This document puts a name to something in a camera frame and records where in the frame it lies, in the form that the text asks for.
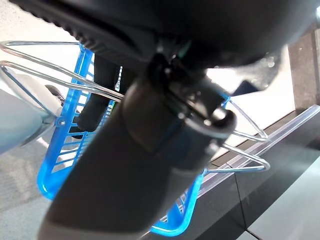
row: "black handle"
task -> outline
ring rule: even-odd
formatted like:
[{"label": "black handle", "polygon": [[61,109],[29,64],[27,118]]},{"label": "black handle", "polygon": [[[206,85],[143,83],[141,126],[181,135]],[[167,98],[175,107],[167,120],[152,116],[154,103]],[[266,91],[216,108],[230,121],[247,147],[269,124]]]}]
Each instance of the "black handle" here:
[{"label": "black handle", "polygon": [[[146,82],[129,89],[54,199],[40,240],[136,239],[165,215],[212,157],[213,138],[165,99]],[[233,120],[216,128],[218,146]]]}]

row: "metal screw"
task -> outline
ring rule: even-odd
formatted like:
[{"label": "metal screw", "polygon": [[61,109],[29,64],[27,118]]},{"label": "metal screw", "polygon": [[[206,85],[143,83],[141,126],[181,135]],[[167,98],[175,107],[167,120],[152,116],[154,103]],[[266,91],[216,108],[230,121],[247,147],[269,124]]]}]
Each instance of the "metal screw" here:
[{"label": "metal screw", "polygon": [[59,125],[60,125],[60,126],[66,125],[66,121],[61,119],[61,120],[59,121]]}]

